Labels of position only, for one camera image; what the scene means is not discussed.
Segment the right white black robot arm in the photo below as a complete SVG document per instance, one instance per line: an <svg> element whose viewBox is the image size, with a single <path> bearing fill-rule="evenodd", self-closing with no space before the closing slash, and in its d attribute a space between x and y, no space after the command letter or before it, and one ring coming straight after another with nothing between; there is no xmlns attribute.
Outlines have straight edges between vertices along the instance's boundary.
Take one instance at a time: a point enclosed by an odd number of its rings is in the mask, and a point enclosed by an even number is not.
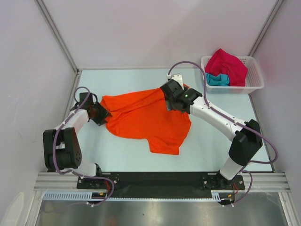
<svg viewBox="0 0 301 226"><path fill-rule="evenodd" d="M174 79L167 81L160 89L169 111L180 111L198 117L231 141L229 157L217 172L218 186L228 189L233 185L234 177L247 166L263 145L259 123L253 119L244 121L235 118L208 102L205 94L184 87Z"/></svg>

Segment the orange t shirt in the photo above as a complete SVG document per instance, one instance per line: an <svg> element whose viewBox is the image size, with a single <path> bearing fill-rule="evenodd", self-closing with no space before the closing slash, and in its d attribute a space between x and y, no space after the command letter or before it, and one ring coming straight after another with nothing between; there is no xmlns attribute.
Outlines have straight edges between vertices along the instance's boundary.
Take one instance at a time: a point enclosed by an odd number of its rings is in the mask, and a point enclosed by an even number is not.
<svg viewBox="0 0 301 226"><path fill-rule="evenodd" d="M100 104L109 111L107 130L115 136L146 139L152 153L178 155L191 121L187 113L168 111L161 89L118 96L103 96Z"/></svg>

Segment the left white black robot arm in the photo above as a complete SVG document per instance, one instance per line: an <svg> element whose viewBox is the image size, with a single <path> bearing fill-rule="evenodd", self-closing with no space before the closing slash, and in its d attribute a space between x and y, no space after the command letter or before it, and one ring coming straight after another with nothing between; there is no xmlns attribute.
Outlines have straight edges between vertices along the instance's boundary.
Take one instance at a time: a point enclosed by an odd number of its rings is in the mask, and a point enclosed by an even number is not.
<svg viewBox="0 0 301 226"><path fill-rule="evenodd" d="M44 162L48 172L74 174L81 179L87 178L93 188L101 187L104 182L101 168L82 157L78 133L90 121L97 126L104 125L109 115L96 94L80 93L67 118L54 129L43 132Z"/></svg>

